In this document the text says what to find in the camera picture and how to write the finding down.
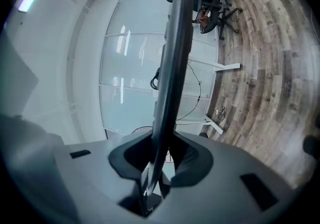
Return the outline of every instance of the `office chair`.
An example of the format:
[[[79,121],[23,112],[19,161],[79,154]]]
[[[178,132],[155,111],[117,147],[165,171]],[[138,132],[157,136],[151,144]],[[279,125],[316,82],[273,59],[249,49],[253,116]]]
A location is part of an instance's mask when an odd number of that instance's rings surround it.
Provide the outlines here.
[[[228,26],[234,33],[239,33],[240,31],[238,29],[234,29],[233,26],[228,23],[228,19],[236,12],[243,12],[242,8],[235,8],[232,10],[230,13],[227,14],[229,11],[228,8],[223,8],[222,11],[221,9],[221,2],[218,0],[193,0],[193,9],[196,12],[200,12],[203,8],[208,8],[210,11],[210,17],[209,17],[209,23],[206,27],[204,27],[202,24],[200,25],[200,33],[205,34],[210,31],[212,31],[216,26],[220,26],[219,30],[219,39],[224,40],[225,38],[222,36],[224,32],[224,27],[225,25]]]

